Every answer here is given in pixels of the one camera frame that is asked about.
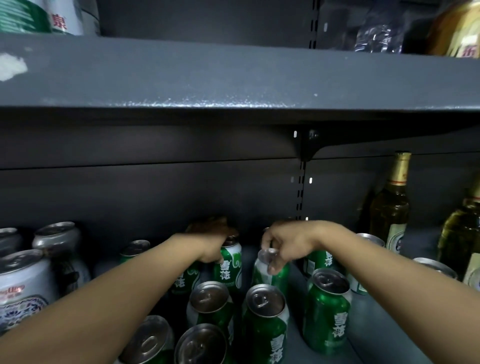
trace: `metal shelf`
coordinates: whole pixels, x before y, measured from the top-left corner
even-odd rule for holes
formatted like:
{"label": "metal shelf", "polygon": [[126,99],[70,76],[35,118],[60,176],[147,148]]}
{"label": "metal shelf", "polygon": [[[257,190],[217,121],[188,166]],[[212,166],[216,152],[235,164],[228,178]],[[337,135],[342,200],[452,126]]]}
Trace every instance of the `metal shelf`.
{"label": "metal shelf", "polygon": [[7,34],[0,53],[28,67],[0,83],[0,108],[16,121],[25,108],[35,110],[28,119],[38,118],[38,108],[54,119],[60,108],[74,109],[69,120],[156,124],[371,120],[480,108],[476,60]]}

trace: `brown glass bottle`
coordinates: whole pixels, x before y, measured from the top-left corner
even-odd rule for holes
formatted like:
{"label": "brown glass bottle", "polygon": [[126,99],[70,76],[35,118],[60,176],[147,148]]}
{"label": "brown glass bottle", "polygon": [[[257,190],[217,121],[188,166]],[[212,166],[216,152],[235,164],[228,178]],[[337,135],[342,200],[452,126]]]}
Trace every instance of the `brown glass bottle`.
{"label": "brown glass bottle", "polygon": [[400,253],[410,204],[406,185],[410,152],[395,152],[395,162],[385,187],[370,205],[370,234],[385,242],[385,247]]}
{"label": "brown glass bottle", "polygon": [[458,279],[480,291],[480,178],[462,207],[446,220],[438,242],[438,261]]}

